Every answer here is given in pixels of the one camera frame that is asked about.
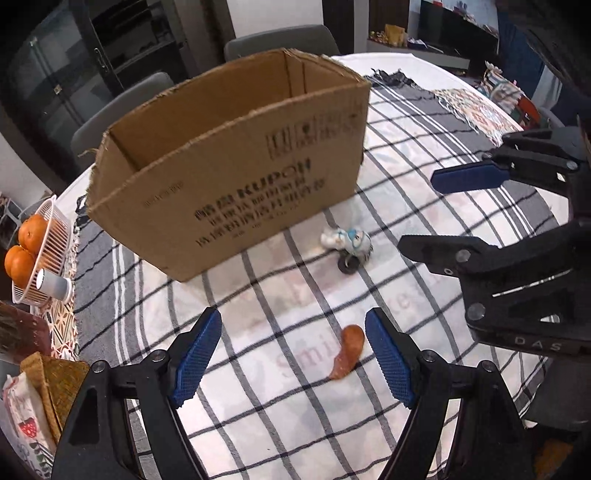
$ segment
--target chair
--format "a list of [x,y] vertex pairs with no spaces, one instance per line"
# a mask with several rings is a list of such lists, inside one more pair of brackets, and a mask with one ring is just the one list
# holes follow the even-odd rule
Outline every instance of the chair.
[[226,43],[223,53],[226,61],[230,61],[274,48],[297,48],[316,55],[340,55],[335,39],[324,25],[279,28],[235,38]]
[[76,157],[78,165],[84,170],[92,165],[95,160],[93,154],[89,153],[81,157],[79,155],[91,148],[98,148],[103,133],[107,128],[135,107],[142,105],[173,85],[174,82],[168,74],[163,72],[154,73],[115,97],[99,112],[94,114],[74,133],[70,142],[70,148]]

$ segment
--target orange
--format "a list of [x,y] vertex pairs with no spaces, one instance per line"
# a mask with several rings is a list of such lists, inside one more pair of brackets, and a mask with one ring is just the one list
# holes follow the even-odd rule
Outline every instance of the orange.
[[8,252],[6,252],[6,256],[4,257],[4,270],[6,270],[6,273],[11,278],[12,278],[12,275],[10,274],[10,270],[12,268],[12,262],[14,260],[15,255],[17,253],[19,253],[21,250],[23,250],[23,248],[20,245],[15,245],[14,247],[10,247]]
[[29,278],[33,274],[33,268],[35,267],[35,257],[32,253],[27,250],[20,250],[14,254],[12,264],[10,267],[10,273],[14,284],[22,288],[27,288]]
[[25,220],[18,229],[18,243],[32,254],[38,255],[46,229],[47,220],[36,213]]

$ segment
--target white basket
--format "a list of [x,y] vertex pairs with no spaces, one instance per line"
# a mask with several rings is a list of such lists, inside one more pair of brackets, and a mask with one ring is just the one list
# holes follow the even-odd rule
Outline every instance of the white basket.
[[57,208],[55,196],[43,202],[35,213],[47,220],[47,229],[27,288],[23,290],[12,282],[12,301],[40,307],[49,299],[49,296],[37,290],[35,286],[37,272],[45,268],[56,275],[61,275],[72,229],[66,216]]

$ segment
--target small wheel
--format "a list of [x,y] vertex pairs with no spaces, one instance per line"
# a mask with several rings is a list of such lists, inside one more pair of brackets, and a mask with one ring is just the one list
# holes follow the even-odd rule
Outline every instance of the small wheel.
[[339,256],[339,262],[337,266],[339,270],[345,275],[353,275],[359,269],[359,258],[350,255],[348,252],[343,251]]

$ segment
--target striped tablecloth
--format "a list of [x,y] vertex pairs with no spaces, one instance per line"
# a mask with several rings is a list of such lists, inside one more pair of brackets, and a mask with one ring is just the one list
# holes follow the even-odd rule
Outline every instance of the striped tablecloth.
[[[375,479],[408,411],[395,400],[369,344],[345,379],[327,376],[340,331],[381,306],[421,349],[450,362],[493,360],[520,413],[544,360],[475,343],[459,282],[402,257],[405,233],[476,235],[508,245],[556,225],[540,195],[503,188],[442,196],[434,169],[478,160],[481,133],[400,76],[375,76],[358,188],[347,201],[186,283],[167,278],[81,213],[75,314],[80,356],[111,365],[167,348],[216,306],[222,339],[194,399],[179,415],[211,478]],[[369,232],[374,253],[352,276],[319,242],[327,226]],[[450,403],[431,474],[445,465],[458,401]],[[137,404],[132,424],[147,478],[157,478]]]

